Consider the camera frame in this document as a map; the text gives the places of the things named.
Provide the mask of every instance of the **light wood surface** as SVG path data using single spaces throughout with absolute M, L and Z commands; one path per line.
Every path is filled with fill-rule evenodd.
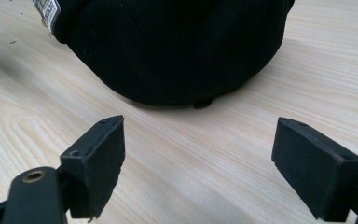
M 268 66 L 195 110 L 126 100 L 49 36 L 32 1 L 0 0 L 0 202 L 16 175 L 58 167 L 115 115 L 127 157 L 96 223 L 322 223 L 276 169 L 272 143 L 286 117 L 358 154 L 358 1 L 297 0 Z

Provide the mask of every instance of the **table surface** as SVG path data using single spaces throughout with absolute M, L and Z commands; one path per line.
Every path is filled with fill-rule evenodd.
M 358 1 L 297 0 L 272 61 L 195 110 L 119 96 L 49 36 L 32 1 L 0 0 L 0 202 L 16 175 L 58 167 L 76 139 L 116 115 L 127 156 L 95 222 L 321 223 L 271 161 L 272 144 L 286 117 L 358 154 Z

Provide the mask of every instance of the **black mount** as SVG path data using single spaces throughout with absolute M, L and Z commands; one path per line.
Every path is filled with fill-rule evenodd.
M 123 117 L 96 123 L 60 156 L 61 166 L 38 167 L 12 181 L 0 203 L 0 223 L 66 223 L 99 217 L 117 184 L 125 158 Z
M 344 222 L 350 209 L 358 215 L 356 154 L 307 124 L 279 118 L 272 160 L 315 218 Z

